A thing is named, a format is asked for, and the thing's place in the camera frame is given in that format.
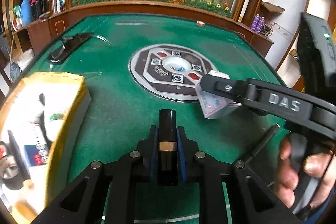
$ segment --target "spray can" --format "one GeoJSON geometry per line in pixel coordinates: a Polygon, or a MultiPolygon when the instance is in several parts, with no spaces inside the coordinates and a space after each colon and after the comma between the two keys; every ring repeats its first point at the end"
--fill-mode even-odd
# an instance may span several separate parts
{"type": "Polygon", "coordinates": [[[254,30],[256,29],[259,20],[260,20],[260,16],[259,16],[259,14],[257,14],[257,15],[253,18],[252,24],[251,24],[251,26],[250,26],[250,29],[251,29],[251,30],[254,31],[254,30]]]}
{"type": "Polygon", "coordinates": [[[260,33],[262,27],[264,26],[264,23],[265,23],[264,17],[260,18],[258,21],[257,27],[255,28],[256,33],[260,33]]]}

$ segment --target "black device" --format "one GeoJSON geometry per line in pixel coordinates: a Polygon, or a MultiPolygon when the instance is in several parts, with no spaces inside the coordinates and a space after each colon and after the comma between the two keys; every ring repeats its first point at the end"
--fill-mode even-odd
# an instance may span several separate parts
{"type": "Polygon", "coordinates": [[[316,105],[311,105],[307,103],[308,97],[304,93],[251,79],[244,84],[229,83],[229,81],[218,81],[206,75],[202,79],[201,86],[205,91],[238,100],[259,115],[271,113],[286,119],[285,127],[292,132],[290,135],[291,165],[299,174],[299,184],[294,191],[295,203],[291,210],[305,219],[310,210],[309,203],[320,185],[320,180],[304,172],[304,160],[309,155],[329,153],[330,150],[334,150],[333,146],[323,143],[328,140],[334,141],[336,130],[334,106],[336,104],[336,48],[331,30],[325,20],[307,13],[301,14],[297,52],[305,92],[328,103],[316,98],[317,100],[313,102],[316,105]],[[226,85],[235,85],[235,91],[227,92],[226,85]],[[263,110],[257,102],[268,103],[268,105],[263,110]],[[310,123],[307,127],[302,127],[302,118],[308,117],[310,123]]]}
{"type": "Polygon", "coordinates": [[[93,33],[79,33],[70,37],[62,37],[63,45],[51,52],[46,61],[53,65],[63,64],[76,49],[93,36],[93,33]]]}
{"type": "Polygon", "coordinates": [[[300,221],[242,161],[224,163],[199,150],[176,127],[175,110],[159,112],[159,127],[119,160],[88,165],[32,224],[133,224],[136,183],[199,184],[199,223],[228,223],[222,182],[233,223],[299,224],[300,221]]]}
{"type": "Polygon", "coordinates": [[[336,140],[336,106],[284,86],[247,79],[231,80],[205,75],[201,80],[204,91],[240,102],[252,110],[273,114],[286,120],[285,129],[292,132],[292,165],[299,172],[299,184],[294,191],[293,213],[304,220],[310,211],[320,180],[306,175],[304,159],[319,152],[333,149],[323,142],[336,140]]]}

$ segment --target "black handle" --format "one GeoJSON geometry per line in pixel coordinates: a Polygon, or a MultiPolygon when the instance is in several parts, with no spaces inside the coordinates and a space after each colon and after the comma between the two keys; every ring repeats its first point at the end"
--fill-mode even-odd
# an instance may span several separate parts
{"type": "Polygon", "coordinates": [[[292,147],[291,165],[299,175],[299,183],[294,190],[295,202],[291,207],[291,211],[297,214],[309,205],[320,181],[305,173],[303,170],[305,159],[313,154],[329,153],[330,147],[297,133],[291,133],[289,138],[292,147]]]}

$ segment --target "human hand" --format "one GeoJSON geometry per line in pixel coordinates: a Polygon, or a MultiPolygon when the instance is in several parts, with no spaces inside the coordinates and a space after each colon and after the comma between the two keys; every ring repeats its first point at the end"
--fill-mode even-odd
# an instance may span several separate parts
{"type": "MultiPolygon", "coordinates": [[[[294,190],[299,183],[298,173],[291,166],[291,153],[292,148],[287,135],[280,143],[280,158],[278,160],[277,178],[274,193],[288,208],[291,207],[295,201],[294,190]]],[[[303,168],[305,173],[314,178],[321,178],[324,170],[328,166],[331,155],[332,152],[330,152],[329,155],[320,153],[307,157],[303,168]]],[[[327,199],[330,191],[334,186],[336,180],[336,159],[335,155],[333,157],[334,158],[324,176],[321,186],[313,201],[310,203],[312,208],[316,208],[317,206],[321,205],[327,199]]]]}

